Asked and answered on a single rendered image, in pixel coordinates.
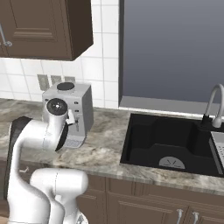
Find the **grey sink drying rack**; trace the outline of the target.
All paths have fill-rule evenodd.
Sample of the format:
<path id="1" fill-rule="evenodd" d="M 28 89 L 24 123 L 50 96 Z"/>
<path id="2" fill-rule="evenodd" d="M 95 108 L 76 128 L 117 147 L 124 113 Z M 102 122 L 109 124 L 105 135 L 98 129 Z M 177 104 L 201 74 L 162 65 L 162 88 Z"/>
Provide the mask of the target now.
<path id="1" fill-rule="evenodd" d="M 209 145 L 218 173 L 224 175 L 224 133 L 211 131 Z"/>

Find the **grey window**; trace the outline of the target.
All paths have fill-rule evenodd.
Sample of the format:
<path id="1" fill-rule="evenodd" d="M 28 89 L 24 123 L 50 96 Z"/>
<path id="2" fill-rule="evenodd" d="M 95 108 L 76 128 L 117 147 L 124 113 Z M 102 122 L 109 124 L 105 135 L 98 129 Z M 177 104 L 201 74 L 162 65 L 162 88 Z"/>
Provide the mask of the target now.
<path id="1" fill-rule="evenodd" d="M 202 115 L 224 85 L 224 0 L 119 1 L 119 105 Z"/>

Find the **brown wall cupboard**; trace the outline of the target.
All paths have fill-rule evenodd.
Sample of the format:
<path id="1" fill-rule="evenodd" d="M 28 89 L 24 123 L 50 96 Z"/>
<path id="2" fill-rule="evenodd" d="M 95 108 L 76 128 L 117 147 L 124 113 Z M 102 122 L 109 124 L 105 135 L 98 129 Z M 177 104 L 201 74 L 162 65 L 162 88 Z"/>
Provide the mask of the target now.
<path id="1" fill-rule="evenodd" d="M 91 0 L 0 0 L 0 57 L 73 61 L 93 43 Z"/>

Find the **black sink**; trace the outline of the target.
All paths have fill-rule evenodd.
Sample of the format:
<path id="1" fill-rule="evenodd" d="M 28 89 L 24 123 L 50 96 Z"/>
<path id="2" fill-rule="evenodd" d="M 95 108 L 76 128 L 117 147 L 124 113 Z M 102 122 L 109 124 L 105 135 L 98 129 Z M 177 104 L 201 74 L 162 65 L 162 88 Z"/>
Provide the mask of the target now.
<path id="1" fill-rule="evenodd" d="M 120 162 L 224 178 L 224 166 L 218 166 L 209 144 L 213 131 L 224 134 L 224 123 L 215 128 L 211 117 L 132 114 Z"/>

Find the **brown drawer front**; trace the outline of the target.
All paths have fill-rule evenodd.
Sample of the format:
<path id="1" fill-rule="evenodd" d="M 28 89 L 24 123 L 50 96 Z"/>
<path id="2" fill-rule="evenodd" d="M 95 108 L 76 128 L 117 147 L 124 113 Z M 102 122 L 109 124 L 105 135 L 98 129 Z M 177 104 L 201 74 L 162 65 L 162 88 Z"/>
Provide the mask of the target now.
<path id="1" fill-rule="evenodd" d="M 3 157 L 0 157 L 0 201 L 2 201 L 3 203 L 7 202 L 7 200 L 4 198 L 4 176 L 5 176 L 5 170 L 6 170 L 6 163 L 7 163 L 6 159 Z M 27 173 L 20 173 L 20 177 L 22 180 L 24 180 L 27 183 L 30 183 L 30 177 L 37 169 L 48 167 L 47 164 L 22 161 L 20 163 L 19 169 L 23 170 L 26 168 L 26 166 L 29 167 L 29 171 Z"/>

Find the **silver coffee machine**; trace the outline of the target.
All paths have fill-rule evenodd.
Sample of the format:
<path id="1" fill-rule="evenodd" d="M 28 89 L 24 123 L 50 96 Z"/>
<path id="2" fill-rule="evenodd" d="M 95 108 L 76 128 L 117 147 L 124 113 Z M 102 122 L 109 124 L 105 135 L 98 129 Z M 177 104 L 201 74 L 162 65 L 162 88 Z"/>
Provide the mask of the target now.
<path id="1" fill-rule="evenodd" d="M 68 110 L 73 111 L 75 123 L 68 125 L 68 133 L 64 146 L 80 148 L 94 123 L 92 89 L 90 84 L 58 82 L 42 94 L 42 102 L 47 104 L 52 98 L 65 101 Z"/>

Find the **brown base cupboard door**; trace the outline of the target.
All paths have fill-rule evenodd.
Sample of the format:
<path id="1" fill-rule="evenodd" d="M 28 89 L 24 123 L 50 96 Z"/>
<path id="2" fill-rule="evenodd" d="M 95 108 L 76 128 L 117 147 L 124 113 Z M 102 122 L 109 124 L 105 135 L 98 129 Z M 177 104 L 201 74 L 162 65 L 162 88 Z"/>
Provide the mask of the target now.
<path id="1" fill-rule="evenodd" d="M 176 224 L 177 209 L 184 211 L 179 223 L 183 224 L 188 206 L 174 199 L 108 193 L 108 224 Z"/>
<path id="2" fill-rule="evenodd" d="M 106 200 L 102 192 L 82 194 L 77 198 L 80 211 L 89 224 L 107 224 Z"/>
<path id="3" fill-rule="evenodd" d="M 224 224 L 224 208 L 192 206 L 189 209 L 189 216 L 185 220 L 185 224 L 193 224 L 193 212 L 199 213 L 199 219 L 196 224 Z"/>

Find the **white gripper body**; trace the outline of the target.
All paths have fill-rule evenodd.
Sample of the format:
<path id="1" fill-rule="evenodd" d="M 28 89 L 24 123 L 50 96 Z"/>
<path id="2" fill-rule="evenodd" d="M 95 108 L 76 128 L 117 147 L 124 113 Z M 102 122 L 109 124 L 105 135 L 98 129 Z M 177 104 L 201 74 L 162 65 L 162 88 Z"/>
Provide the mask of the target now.
<path id="1" fill-rule="evenodd" d="M 71 109 L 68 110 L 66 123 L 68 125 L 71 125 L 71 124 L 75 123 L 75 116 L 74 116 L 73 111 Z"/>

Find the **silver tap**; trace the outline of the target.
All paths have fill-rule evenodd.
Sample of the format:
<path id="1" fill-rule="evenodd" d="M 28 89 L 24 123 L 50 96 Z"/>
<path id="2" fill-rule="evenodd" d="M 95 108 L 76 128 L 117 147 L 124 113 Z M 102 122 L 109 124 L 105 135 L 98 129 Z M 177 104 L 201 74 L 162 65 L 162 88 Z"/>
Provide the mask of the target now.
<path id="1" fill-rule="evenodd" d="M 204 122 L 209 120 L 209 112 L 210 112 L 210 109 L 212 107 L 212 103 L 214 101 L 214 97 L 215 97 L 215 94 L 216 94 L 217 90 L 220 90 L 220 107 L 219 107 L 219 111 L 218 111 L 216 117 L 212 121 L 212 125 L 215 128 L 220 128 L 221 127 L 221 117 L 224 113 L 224 86 L 221 85 L 221 84 L 216 84 L 214 86 L 214 88 L 212 90 L 212 93 L 210 95 L 209 102 L 206 106 L 206 112 L 203 115 L 202 122 L 204 123 Z"/>

